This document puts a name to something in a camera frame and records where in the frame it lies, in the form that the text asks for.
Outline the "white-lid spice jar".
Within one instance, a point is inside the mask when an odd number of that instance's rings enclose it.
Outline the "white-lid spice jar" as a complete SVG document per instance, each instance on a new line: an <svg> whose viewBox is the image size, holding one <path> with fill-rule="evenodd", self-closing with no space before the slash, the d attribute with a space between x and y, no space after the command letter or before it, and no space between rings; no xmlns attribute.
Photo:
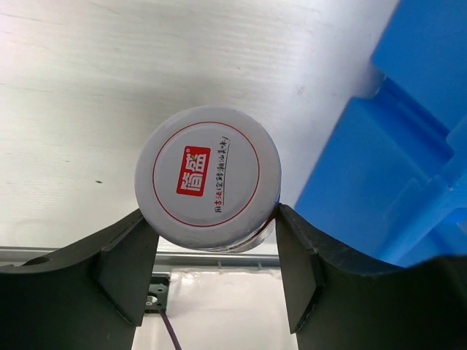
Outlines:
<svg viewBox="0 0 467 350"><path fill-rule="evenodd" d="M139 209L167 241L206 252L246 252L270 235L281 163L266 129L221 106L197 106L163 122L136 164Z"/></svg>

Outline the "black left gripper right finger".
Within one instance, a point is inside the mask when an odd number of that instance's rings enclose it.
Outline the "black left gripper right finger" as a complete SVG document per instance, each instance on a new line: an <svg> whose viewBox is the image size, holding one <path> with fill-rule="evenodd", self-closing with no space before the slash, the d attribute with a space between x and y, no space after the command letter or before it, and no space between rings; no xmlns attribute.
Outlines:
<svg viewBox="0 0 467 350"><path fill-rule="evenodd" d="M402 268L374 259L278 205L288 324L300 349L464 349L466 258Z"/></svg>

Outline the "blue three-compartment plastic bin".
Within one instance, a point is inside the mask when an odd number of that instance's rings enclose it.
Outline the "blue three-compartment plastic bin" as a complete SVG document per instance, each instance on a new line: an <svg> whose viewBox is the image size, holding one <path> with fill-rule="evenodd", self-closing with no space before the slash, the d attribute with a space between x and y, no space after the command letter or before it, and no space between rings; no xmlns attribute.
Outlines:
<svg viewBox="0 0 467 350"><path fill-rule="evenodd" d="M466 3L401 1L296 203L316 228L410 266L466 253Z"/></svg>

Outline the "aluminium frame rail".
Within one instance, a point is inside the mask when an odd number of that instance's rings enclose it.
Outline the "aluminium frame rail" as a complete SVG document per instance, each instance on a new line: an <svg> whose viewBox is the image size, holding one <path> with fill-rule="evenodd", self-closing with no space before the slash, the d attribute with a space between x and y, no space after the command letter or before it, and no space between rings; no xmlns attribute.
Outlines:
<svg viewBox="0 0 467 350"><path fill-rule="evenodd" d="M20 265L54 252L54 248L1 248L1 263ZM163 252L155 256L154 271L172 268L243 268L253 270L280 269L279 257L272 254L211 254L206 252Z"/></svg>

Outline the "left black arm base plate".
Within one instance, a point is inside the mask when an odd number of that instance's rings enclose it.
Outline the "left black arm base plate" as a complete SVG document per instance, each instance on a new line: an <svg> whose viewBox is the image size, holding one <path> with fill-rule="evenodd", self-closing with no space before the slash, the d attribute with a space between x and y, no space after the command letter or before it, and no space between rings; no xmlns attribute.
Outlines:
<svg viewBox="0 0 467 350"><path fill-rule="evenodd" d="M167 309L171 277L167 273L157 273L151 276L144 312L146 314L161 314Z"/></svg>

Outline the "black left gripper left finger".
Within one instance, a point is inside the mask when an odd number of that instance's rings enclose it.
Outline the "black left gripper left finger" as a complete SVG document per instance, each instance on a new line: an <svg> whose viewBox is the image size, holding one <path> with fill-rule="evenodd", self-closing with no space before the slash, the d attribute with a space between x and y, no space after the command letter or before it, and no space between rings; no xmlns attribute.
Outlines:
<svg viewBox="0 0 467 350"><path fill-rule="evenodd" d="M64 248L1 267L1 348L131 349L157 246L136 210Z"/></svg>

